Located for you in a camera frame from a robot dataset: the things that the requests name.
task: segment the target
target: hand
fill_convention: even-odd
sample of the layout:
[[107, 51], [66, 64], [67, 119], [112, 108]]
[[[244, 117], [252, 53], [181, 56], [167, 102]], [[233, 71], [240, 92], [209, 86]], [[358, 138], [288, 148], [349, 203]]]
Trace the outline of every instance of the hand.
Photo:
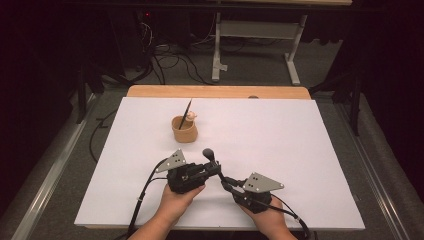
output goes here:
[[193, 189], [190, 192], [178, 194], [172, 192], [169, 185], [166, 184], [155, 217], [165, 220], [170, 226], [174, 226], [193, 202], [193, 198], [204, 188], [205, 185]]
[[[272, 196], [270, 205], [283, 208], [281, 201], [274, 196]], [[270, 240], [296, 239], [287, 228], [282, 212], [268, 208], [264, 212], [254, 214], [243, 206], [240, 206], [240, 208], [252, 218], [258, 230]]]

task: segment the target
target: pen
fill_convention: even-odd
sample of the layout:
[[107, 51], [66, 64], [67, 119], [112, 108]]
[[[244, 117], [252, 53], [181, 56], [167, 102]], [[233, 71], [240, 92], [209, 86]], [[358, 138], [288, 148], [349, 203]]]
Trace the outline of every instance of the pen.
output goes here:
[[191, 105], [191, 100], [193, 100], [193, 98], [190, 99], [190, 102], [187, 105], [186, 111], [184, 112], [183, 119], [181, 119], [180, 127], [178, 128], [178, 130], [181, 130], [181, 127], [183, 126], [185, 118], [187, 117], [187, 113], [188, 113], [188, 110], [190, 109], [190, 105]]

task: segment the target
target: black knob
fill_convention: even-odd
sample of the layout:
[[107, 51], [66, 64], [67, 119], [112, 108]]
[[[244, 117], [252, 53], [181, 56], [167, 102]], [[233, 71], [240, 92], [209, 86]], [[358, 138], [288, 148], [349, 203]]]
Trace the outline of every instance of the black knob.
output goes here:
[[215, 154], [213, 153], [212, 149], [205, 148], [202, 153], [203, 156], [209, 159], [209, 161], [215, 161]]

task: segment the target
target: triangular metal bracket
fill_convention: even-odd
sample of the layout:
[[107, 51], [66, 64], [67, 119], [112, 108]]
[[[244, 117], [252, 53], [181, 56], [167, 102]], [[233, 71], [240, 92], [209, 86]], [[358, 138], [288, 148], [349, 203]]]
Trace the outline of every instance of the triangular metal bracket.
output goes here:
[[248, 192], [263, 193], [272, 190], [283, 189], [284, 184], [267, 178], [259, 173], [252, 173], [246, 183], [243, 185], [243, 189]]
[[156, 168], [156, 173], [181, 167], [185, 164], [186, 160], [183, 151], [181, 149], [178, 149], [169, 158], [167, 158], [165, 162], [163, 162], [158, 168]]

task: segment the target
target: small brown container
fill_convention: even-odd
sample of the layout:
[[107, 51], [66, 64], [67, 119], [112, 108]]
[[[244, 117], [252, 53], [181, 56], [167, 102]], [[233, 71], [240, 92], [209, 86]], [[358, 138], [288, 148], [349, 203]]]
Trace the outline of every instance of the small brown container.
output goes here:
[[172, 119], [172, 131], [174, 131], [174, 137], [177, 142], [190, 143], [196, 141], [197, 128], [194, 121], [184, 121], [181, 129], [178, 127], [181, 124], [183, 116], [176, 116]]

